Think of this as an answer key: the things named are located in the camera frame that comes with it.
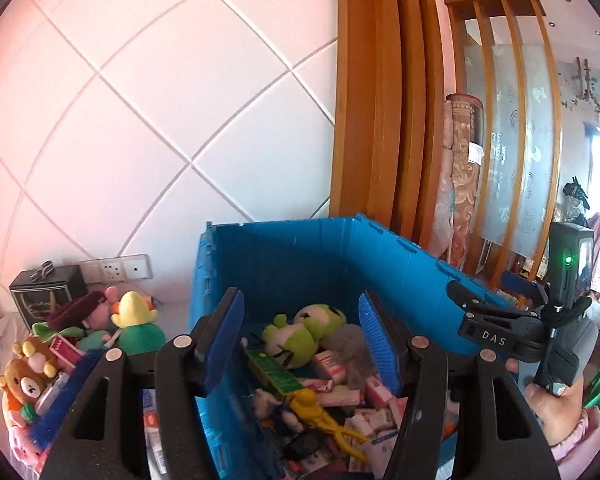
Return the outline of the person right hand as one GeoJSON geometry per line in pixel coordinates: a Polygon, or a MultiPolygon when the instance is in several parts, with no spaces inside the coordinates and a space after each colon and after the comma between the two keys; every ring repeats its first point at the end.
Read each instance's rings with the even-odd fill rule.
{"type": "Polygon", "coordinates": [[[552,448],[570,452],[577,446],[600,448],[600,411],[583,407],[584,378],[555,396],[537,384],[524,388],[529,408],[542,422],[544,436],[552,448]]]}

